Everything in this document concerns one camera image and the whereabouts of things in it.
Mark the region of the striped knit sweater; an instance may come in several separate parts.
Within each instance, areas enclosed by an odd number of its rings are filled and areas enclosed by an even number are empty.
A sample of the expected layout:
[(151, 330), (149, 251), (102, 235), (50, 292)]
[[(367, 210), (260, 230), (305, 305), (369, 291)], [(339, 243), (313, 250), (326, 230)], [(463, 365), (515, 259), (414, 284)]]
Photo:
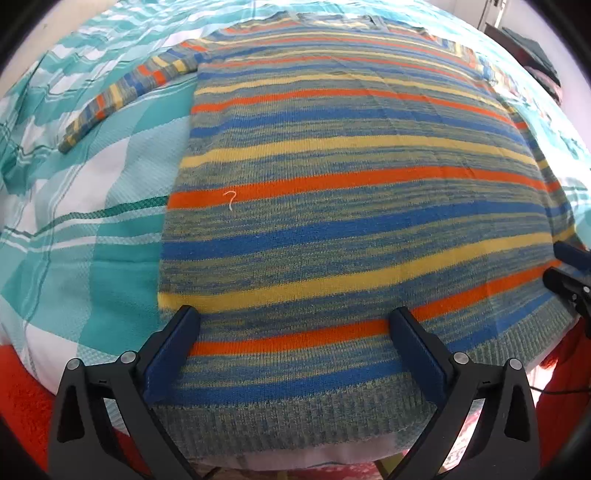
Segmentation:
[(380, 17), (277, 13), (186, 40), (67, 127), (191, 73), (158, 307), (201, 331), (157, 407), (190, 458), (393, 435), (431, 409), (387, 317), (483, 363), (540, 359), (574, 322), (542, 282), (573, 234), (524, 120), (467, 48)]

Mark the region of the dark clothes pile on chair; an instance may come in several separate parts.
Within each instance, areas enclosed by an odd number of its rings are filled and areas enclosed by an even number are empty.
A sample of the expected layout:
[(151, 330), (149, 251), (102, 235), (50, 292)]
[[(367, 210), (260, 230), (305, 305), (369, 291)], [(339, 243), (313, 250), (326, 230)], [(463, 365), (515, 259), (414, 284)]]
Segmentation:
[(486, 24), (484, 33), (506, 49), (558, 105), (562, 104), (563, 90), (558, 72), (538, 42), (491, 24)]

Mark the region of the red fuzzy blanket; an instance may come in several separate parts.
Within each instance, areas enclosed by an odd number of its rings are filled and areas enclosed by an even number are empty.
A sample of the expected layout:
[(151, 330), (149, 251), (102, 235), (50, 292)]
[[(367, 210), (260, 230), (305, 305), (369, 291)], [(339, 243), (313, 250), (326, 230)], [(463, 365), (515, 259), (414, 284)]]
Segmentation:
[(48, 470), (55, 396), (21, 364), (12, 346), (1, 347), (1, 418), (42, 471)]

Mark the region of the teal plaid bedspread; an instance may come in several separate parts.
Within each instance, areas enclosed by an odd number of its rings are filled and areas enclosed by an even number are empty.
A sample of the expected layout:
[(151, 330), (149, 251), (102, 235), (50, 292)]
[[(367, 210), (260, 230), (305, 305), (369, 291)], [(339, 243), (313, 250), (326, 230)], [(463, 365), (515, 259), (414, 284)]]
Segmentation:
[[(380, 17), (467, 48), (483, 63), (487, 84), (524, 120), (560, 184), (574, 231), (558, 240), (589, 240), (589, 142), (509, 54), (429, 3), (122, 1), (61, 40), (1, 101), (1, 331), (47, 390), (57, 389), (70, 358), (111, 360), (139, 347), (176, 310), (165, 315), (158, 307), (161, 237), (197, 80), (186, 73), (166, 81), (62, 152), (67, 127), (150, 58), (277, 13)], [(389, 434), (190, 460), (294, 469), (369, 462), (406, 448)]]

